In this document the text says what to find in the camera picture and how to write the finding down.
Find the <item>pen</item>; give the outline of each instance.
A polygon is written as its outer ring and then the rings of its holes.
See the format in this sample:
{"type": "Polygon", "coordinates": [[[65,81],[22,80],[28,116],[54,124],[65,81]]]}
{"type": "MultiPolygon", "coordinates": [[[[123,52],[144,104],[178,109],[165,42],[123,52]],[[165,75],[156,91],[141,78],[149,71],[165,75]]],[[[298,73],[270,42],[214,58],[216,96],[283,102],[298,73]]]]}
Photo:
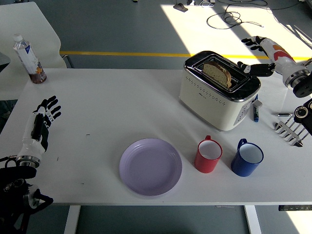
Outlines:
{"type": "Polygon", "coordinates": [[[290,116],[292,116],[292,114],[289,114],[289,113],[278,113],[278,114],[275,114],[275,116],[290,117],[290,116]]]}
{"type": "MultiPolygon", "coordinates": [[[[255,96],[254,100],[258,100],[258,94],[255,96]]],[[[257,123],[259,121],[259,109],[253,107],[253,120],[257,123]]]]}

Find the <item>white chair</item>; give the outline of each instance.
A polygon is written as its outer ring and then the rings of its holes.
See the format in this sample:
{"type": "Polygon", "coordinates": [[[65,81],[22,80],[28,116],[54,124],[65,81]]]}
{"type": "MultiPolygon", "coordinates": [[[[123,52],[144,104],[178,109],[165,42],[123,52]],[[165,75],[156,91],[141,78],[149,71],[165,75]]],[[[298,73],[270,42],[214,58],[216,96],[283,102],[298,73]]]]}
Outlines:
{"type": "Polygon", "coordinates": [[[34,2],[1,5],[0,22],[0,52],[11,59],[0,72],[0,100],[18,99],[29,80],[13,50],[16,33],[31,42],[43,68],[66,68],[59,55],[59,37],[34,2]]]}

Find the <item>purple plate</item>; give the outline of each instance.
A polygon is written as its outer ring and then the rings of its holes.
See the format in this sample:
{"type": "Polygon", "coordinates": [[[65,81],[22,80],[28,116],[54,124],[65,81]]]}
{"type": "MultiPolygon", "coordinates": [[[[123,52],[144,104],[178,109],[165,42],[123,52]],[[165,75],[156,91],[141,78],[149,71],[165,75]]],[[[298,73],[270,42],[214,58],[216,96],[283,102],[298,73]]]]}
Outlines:
{"type": "Polygon", "coordinates": [[[147,138],[126,149],[120,159],[119,173],[132,191],[156,196],[168,192],[179,181],[182,161],[168,142],[147,138]]]}

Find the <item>toast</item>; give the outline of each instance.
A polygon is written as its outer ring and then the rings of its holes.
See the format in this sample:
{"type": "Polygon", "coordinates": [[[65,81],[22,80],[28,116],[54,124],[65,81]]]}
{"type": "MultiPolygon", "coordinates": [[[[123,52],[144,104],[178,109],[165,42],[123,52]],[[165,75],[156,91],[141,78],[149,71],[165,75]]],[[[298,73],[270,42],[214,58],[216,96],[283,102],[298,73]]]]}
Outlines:
{"type": "Polygon", "coordinates": [[[220,66],[214,61],[209,61],[204,63],[203,73],[207,74],[209,77],[217,81],[219,84],[225,88],[231,87],[231,74],[224,67],[220,66]]]}

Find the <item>red mug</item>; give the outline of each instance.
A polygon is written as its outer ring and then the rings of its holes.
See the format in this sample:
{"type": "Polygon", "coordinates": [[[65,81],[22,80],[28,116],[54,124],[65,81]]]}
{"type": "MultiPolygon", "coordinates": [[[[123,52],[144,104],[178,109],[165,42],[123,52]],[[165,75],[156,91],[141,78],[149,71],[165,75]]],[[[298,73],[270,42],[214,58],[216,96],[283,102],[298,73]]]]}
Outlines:
{"type": "Polygon", "coordinates": [[[222,147],[210,136],[201,141],[194,161],[195,168],[202,173],[212,172],[222,156],[222,147]]]}

